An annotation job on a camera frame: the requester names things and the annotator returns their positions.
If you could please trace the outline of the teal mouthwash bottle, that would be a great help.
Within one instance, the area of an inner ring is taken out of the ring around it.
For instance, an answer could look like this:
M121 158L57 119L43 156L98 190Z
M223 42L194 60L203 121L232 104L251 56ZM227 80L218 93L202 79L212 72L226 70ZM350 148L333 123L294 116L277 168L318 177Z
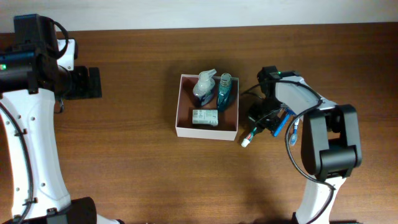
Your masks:
M218 86L218 97L216 102L217 110L219 112L224 112L230 106L232 100L232 87L232 76L229 73L222 74Z

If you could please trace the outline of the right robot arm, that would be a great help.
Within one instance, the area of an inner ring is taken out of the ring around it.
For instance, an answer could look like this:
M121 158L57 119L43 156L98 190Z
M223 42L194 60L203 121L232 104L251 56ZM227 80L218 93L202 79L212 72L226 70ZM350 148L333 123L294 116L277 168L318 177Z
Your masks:
M248 111L251 130L242 147L265 129L277 136L286 127L287 155L307 180L291 223L329 223L339 189L362 163L356 109L324 98L294 70L263 67L257 80L264 97Z

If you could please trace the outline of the green white soap box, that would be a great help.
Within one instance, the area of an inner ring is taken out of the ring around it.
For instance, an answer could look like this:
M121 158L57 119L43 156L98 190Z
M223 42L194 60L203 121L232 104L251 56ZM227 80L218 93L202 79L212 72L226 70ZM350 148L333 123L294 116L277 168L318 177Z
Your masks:
M192 124L204 124L210 126L218 125L217 110L193 110Z

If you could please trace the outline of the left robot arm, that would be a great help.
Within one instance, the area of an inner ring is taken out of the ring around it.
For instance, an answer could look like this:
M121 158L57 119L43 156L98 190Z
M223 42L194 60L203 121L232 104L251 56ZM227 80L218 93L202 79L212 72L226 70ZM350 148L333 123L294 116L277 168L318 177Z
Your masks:
M92 198L72 199L60 170L53 118L65 100L100 98L100 71L75 66L78 47L38 14L14 18L15 44L1 54L1 120L14 187L11 223L108 223Z

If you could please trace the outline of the green red toothpaste tube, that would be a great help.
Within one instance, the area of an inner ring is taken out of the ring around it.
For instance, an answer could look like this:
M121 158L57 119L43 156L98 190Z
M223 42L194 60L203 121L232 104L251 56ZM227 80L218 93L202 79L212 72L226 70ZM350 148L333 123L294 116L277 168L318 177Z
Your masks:
M252 130L249 132L249 134L242 140L241 146L242 146L242 147L247 147L247 146L251 143L253 137L254 137L256 134L257 134L257 127L254 127L254 128L252 128Z

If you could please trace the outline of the blue white toothbrush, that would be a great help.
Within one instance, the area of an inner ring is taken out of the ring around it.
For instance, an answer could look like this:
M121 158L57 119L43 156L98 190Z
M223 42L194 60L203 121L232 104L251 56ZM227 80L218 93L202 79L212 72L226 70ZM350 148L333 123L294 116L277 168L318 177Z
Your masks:
M292 132L292 134L290 135L290 138L289 138L289 145L290 146L294 146L296 144L296 142L297 142L297 133L298 133L299 122L300 122L299 118L297 118L295 120L295 122L294 122L293 132Z

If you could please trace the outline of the blue disposable razor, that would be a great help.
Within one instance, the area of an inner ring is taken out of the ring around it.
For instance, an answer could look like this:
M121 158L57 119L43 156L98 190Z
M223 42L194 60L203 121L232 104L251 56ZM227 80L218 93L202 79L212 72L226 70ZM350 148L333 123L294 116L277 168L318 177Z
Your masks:
M289 120L291 116L295 116L295 113L290 109L290 108L284 108L284 112L282 113L282 116L280 117L280 122L277 125L276 130L273 132L273 136L277 137L279 133L282 131L283 127Z

